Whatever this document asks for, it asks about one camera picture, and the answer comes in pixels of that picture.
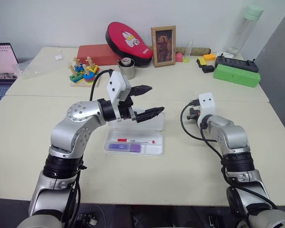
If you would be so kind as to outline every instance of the framed picture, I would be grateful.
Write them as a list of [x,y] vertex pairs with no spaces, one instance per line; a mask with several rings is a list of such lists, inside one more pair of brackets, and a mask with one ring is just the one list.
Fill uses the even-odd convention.
[[176,26],[155,27],[151,30],[154,66],[175,64]]

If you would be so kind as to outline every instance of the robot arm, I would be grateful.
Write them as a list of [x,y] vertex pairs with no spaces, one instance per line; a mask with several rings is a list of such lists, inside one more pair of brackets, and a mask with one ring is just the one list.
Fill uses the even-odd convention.
[[83,153],[92,132],[107,121],[132,119],[145,121],[157,116],[163,107],[152,108],[137,114],[131,108],[130,96],[142,95],[152,89],[141,85],[131,87],[119,72],[113,71],[108,83],[110,100],[77,102],[67,111],[66,117],[54,128],[46,164],[29,206],[29,218],[18,228],[68,226],[76,201]]
[[252,228],[285,228],[285,212],[277,210],[269,200],[259,171],[254,167],[244,129],[215,115],[215,102],[211,93],[201,94],[193,102],[200,107],[200,110],[193,109],[190,112],[193,117],[196,114],[197,125],[219,144],[223,176],[230,184],[227,198],[232,214],[247,219]]

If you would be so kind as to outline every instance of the white wall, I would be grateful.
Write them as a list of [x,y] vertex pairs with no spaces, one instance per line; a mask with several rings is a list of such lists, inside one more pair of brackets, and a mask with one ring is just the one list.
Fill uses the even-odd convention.
[[285,15],[285,0],[0,0],[0,42],[20,60],[41,47],[103,44],[110,22],[132,27],[151,45],[151,27],[176,25],[177,46],[221,50],[252,2],[265,9],[242,53],[256,57]]

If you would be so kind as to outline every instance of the pink object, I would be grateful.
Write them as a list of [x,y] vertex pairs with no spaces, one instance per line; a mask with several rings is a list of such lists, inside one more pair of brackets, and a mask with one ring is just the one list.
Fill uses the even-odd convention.
[[183,54],[176,53],[176,62],[182,62],[183,61]]

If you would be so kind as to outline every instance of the red pad with cartoon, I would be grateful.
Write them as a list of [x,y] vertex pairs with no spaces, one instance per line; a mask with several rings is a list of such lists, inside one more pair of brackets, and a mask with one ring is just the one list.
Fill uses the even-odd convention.
[[133,59],[136,66],[147,66],[152,59],[152,50],[145,45],[137,32],[125,24],[110,23],[105,39],[117,55]]

